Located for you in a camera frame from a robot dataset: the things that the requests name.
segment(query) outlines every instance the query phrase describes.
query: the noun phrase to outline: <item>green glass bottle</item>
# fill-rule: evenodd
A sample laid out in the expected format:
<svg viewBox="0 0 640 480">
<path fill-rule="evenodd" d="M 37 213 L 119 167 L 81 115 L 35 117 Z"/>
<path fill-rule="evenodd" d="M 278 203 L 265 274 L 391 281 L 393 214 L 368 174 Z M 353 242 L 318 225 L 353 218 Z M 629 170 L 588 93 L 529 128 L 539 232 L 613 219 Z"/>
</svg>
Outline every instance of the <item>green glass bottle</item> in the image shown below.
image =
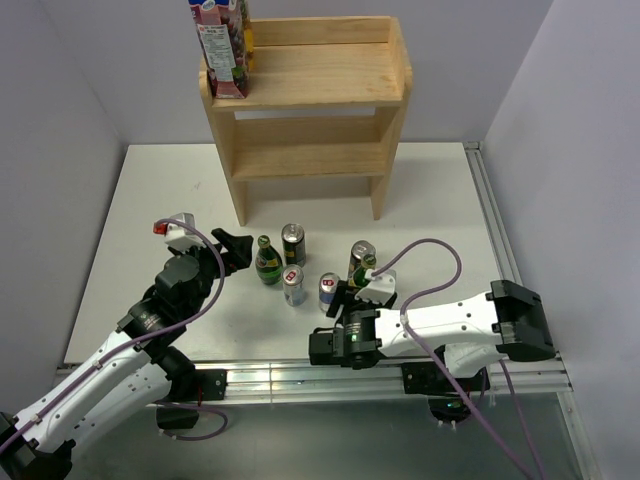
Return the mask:
<svg viewBox="0 0 640 480">
<path fill-rule="evenodd" d="M 349 285 L 351 287 L 366 287 L 369 285 L 369 280 L 364 278 L 364 274 L 367 270 L 371 270 L 376 268 L 376 256 L 368 253 L 364 257 L 362 257 L 362 262 L 360 262 L 360 266 L 356 268 L 356 271 L 353 272 L 353 276 L 349 279 Z"/>
<path fill-rule="evenodd" d="M 275 285 L 282 276 L 282 257 L 271 246 L 271 240 L 266 235 L 258 237 L 258 254 L 256 255 L 256 270 L 262 283 Z"/>
</svg>

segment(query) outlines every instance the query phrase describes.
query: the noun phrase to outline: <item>bottle label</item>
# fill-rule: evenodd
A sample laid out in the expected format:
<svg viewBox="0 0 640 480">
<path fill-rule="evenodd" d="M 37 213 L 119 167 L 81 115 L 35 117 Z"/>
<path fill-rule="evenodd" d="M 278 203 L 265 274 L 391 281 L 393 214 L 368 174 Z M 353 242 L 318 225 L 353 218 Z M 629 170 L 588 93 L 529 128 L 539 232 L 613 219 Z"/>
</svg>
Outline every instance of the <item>bottle label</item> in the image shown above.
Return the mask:
<svg viewBox="0 0 640 480">
<path fill-rule="evenodd" d="M 272 258 L 271 260 L 267 260 L 262 255 L 258 255 L 256 257 L 256 265 L 258 266 L 258 268 L 277 267 L 278 259 Z"/>
<path fill-rule="evenodd" d="M 197 25 L 200 41 L 207 56 L 207 64 L 216 72 L 221 82 L 233 82 L 231 69 L 236 59 L 231 48 L 226 25 Z"/>
</svg>

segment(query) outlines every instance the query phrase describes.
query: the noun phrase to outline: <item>bottle cap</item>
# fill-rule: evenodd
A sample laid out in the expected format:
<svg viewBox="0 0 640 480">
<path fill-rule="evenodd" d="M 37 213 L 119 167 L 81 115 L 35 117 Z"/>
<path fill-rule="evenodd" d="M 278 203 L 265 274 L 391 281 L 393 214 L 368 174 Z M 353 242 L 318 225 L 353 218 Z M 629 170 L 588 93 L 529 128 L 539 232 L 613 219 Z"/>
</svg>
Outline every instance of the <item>bottle cap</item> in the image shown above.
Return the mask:
<svg viewBox="0 0 640 480">
<path fill-rule="evenodd" d="M 372 253 L 376 254 L 376 247 L 371 245 L 366 240 L 358 240 L 351 247 L 351 255 L 353 255 L 357 260 L 362 261 L 362 258 L 367 254 Z"/>
<path fill-rule="evenodd" d="M 373 268 L 376 266 L 376 256 L 367 253 L 364 257 L 362 257 L 362 266 L 364 268 Z"/>
<path fill-rule="evenodd" d="M 258 237 L 258 246 L 260 248 L 267 248 L 271 246 L 271 240 L 269 240 L 269 237 L 267 237 L 266 235 L 260 235 Z"/>
<path fill-rule="evenodd" d="M 282 239 L 289 243 L 298 243 L 304 238 L 304 228 L 297 223 L 288 223 L 282 229 Z"/>
</svg>

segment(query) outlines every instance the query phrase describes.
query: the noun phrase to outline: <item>aluminum can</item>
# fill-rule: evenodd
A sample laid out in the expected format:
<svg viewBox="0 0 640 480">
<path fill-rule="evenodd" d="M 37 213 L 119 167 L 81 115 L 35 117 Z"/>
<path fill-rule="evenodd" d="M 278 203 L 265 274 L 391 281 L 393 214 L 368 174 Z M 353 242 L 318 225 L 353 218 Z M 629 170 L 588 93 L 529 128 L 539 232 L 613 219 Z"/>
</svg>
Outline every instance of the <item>aluminum can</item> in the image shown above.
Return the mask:
<svg viewBox="0 0 640 480">
<path fill-rule="evenodd" d="M 305 293 L 302 283 L 304 281 L 304 273 L 298 265 L 289 265 L 282 272 L 282 289 L 284 290 L 284 299 L 292 307 L 302 305 L 305 300 Z"/>
<path fill-rule="evenodd" d="M 282 229 L 282 249 L 286 265 L 304 267 L 307 251 L 304 243 L 304 228 L 297 223 L 289 223 Z"/>
<path fill-rule="evenodd" d="M 349 258 L 349 273 L 347 275 L 347 280 L 353 276 L 353 272 L 355 272 L 356 268 L 360 266 L 364 256 L 369 253 L 375 255 L 376 247 L 366 240 L 358 240 L 353 244 L 353 247 L 351 247 L 351 257 Z"/>
<path fill-rule="evenodd" d="M 338 282 L 340 277 L 333 272 L 325 273 L 320 277 L 318 282 L 318 295 L 320 310 L 327 312 L 333 301 L 333 297 L 338 289 Z"/>
</svg>

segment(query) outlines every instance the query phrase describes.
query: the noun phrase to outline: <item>glass panel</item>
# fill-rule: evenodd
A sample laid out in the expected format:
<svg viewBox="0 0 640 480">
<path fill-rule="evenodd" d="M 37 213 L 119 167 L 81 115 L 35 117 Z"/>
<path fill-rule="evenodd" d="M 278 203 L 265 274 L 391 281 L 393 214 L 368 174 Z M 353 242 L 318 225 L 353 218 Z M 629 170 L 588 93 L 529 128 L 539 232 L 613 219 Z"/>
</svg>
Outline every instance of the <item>glass panel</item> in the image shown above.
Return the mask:
<svg viewBox="0 0 640 480">
<path fill-rule="evenodd" d="M 579 477 L 557 397 L 520 400 L 549 478 Z M 481 409 L 532 471 L 531 456 L 507 396 Z M 424 397 L 389 402 L 224 408 L 227 432 L 203 442 L 160 437 L 155 410 L 135 414 L 100 439 L 68 477 L 79 479 L 430 480 L 519 479 L 520 473 L 474 420 L 438 428 Z M 201 417 L 188 435 L 219 425 Z"/>
</svg>

